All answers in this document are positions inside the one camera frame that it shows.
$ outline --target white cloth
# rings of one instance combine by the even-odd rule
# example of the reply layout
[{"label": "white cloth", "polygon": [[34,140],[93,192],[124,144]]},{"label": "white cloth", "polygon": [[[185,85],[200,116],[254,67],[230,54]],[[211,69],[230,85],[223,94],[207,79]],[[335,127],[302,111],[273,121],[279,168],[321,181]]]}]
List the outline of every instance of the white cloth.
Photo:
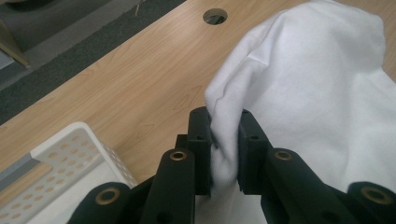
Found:
[{"label": "white cloth", "polygon": [[218,145],[213,196],[197,201],[196,222],[266,223],[260,199],[235,187],[243,108],[324,183],[396,192],[396,85],[384,54],[381,19],[333,1],[301,4],[249,31],[205,92]]}]

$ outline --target wooden table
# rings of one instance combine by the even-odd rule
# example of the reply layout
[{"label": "wooden table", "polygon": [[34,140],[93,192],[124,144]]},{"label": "wooden table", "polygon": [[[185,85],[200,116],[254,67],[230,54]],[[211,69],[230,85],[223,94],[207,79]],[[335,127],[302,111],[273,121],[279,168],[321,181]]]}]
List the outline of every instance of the wooden table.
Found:
[{"label": "wooden table", "polygon": [[[303,0],[187,0],[0,127],[0,170],[74,121],[87,122],[138,181],[187,132],[189,112],[252,27]],[[385,23],[385,71],[396,80],[396,1],[342,0]],[[221,25],[203,21],[223,8]]]}]

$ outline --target screw hole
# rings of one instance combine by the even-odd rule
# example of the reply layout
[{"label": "screw hole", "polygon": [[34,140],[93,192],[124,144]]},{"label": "screw hole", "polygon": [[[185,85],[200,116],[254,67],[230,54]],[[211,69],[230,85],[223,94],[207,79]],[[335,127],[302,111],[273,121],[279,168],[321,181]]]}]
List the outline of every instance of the screw hole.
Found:
[{"label": "screw hole", "polygon": [[278,151],[275,153],[275,157],[282,161],[291,161],[293,158],[289,152],[286,151]]},{"label": "screw hole", "polygon": [[204,21],[209,25],[219,25],[227,20],[227,12],[221,8],[211,8],[204,13]]},{"label": "screw hole", "polygon": [[173,152],[170,157],[173,161],[182,161],[187,158],[187,154],[182,151],[176,151]]},{"label": "screw hole", "polygon": [[366,199],[374,203],[380,203],[384,205],[393,203],[392,198],[381,189],[377,189],[374,187],[364,187],[361,189],[361,193]]},{"label": "screw hole", "polygon": [[106,205],[114,203],[120,197],[120,190],[116,188],[108,188],[102,190],[96,195],[96,203],[100,205]]}]

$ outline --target white plastic basket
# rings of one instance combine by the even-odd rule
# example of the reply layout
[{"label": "white plastic basket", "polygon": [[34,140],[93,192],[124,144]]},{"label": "white plastic basket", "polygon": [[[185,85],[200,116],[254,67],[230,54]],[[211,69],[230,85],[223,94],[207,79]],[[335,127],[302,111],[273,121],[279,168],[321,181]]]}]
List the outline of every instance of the white plastic basket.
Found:
[{"label": "white plastic basket", "polygon": [[[137,184],[117,154],[105,147],[83,122],[56,133],[33,149],[30,157],[31,161],[46,163],[51,168],[1,208],[0,224],[66,223],[94,187],[110,181],[125,183],[130,188]],[[17,171],[15,166],[21,168],[14,164],[6,169],[2,172],[3,180],[21,175],[16,174],[21,169]]]}]

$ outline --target hole in table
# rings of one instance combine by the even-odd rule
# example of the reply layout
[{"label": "hole in table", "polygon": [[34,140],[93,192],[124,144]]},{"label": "hole in table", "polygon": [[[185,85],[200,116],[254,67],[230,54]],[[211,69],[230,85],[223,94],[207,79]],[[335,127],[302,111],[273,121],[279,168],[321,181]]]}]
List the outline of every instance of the hole in table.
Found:
[{"label": "hole in table", "polygon": [[204,21],[210,25],[219,25],[227,20],[227,12],[221,8],[211,8],[204,13]]}]

